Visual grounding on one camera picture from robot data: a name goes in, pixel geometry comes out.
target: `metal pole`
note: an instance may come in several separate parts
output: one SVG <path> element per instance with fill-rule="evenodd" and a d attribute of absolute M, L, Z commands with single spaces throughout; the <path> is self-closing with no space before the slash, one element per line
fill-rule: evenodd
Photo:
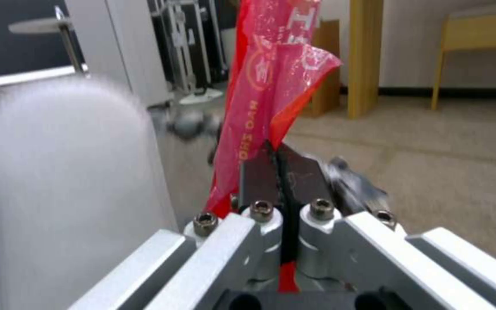
<path fill-rule="evenodd" d="M 61 31 L 62 41 L 65 44 L 66 53 L 68 54 L 68 58 L 70 62 L 74 66 L 75 72 L 83 72 L 81 68 L 81 63 L 78 60 L 77 55 L 75 54 L 74 45 L 72 44 L 72 40 L 70 37 L 70 29 L 67 25 L 60 25 L 59 30 Z"/>

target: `beige carpet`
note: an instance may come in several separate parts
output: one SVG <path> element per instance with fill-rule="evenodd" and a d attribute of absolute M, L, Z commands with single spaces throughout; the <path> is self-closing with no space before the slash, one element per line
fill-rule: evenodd
<path fill-rule="evenodd" d="M 344 108 L 300 118 L 287 142 L 324 160 L 345 157 L 390 194 L 409 233 L 443 226 L 496 257 L 496 100 L 441 100 L 439 112 L 428 104 L 427 98 L 381 97 L 359 120 L 346 119 Z M 219 112 L 221 106 L 203 108 Z M 186 222 L 203 208 L 211 142 L 160 140 L 172 202 Z"/>

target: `wooden chair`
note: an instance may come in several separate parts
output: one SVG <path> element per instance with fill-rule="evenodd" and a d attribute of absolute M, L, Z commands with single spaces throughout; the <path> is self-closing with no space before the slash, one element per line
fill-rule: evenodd
<path fill-rule="evenodd" d="M 431 109 L 437 110 L 446 52 L 494 48 L 496 49 L 496 3 L 450 14 L 443 24 Z"/>

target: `dark wall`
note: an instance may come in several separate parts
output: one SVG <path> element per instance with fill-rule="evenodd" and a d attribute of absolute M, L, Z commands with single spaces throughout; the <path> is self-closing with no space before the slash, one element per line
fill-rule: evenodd
<path fill-rule="evenodd" d="M 8 25 L 20 20 L 55 15 L 64 0 L 0 0 L 0 75 L 70 65 L 59 34 L 12 34 Z"/>

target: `wooden table leg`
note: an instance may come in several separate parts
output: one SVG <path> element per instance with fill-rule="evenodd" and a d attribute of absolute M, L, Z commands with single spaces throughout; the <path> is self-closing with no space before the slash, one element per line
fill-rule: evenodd
<path fill-rule="evenodd" d="M 358 118 L 378 100 L 384 0 L 350 1 L 348 117 Z"/>

